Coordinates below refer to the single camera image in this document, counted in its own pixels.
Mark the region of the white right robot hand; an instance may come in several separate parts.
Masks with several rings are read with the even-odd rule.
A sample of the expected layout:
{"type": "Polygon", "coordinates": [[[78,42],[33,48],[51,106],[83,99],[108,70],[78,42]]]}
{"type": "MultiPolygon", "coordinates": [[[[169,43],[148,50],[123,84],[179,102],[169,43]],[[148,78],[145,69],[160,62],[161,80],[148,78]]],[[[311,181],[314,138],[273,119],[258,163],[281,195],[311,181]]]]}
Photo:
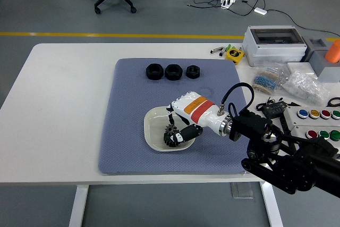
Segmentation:
{"type": "Polygon", "coordinates": [[[192,91],[177,98],[166,107],[169,125],[165,128],[164,142],[170,147],[187,142],[200,136],[204,127],[209,127],[220,136],[227,135],[227,126],[231,118],[224,112],[224,107],[192,91]],[[179,130],[172,114],[175,113],[187,125],[179,130]]]}

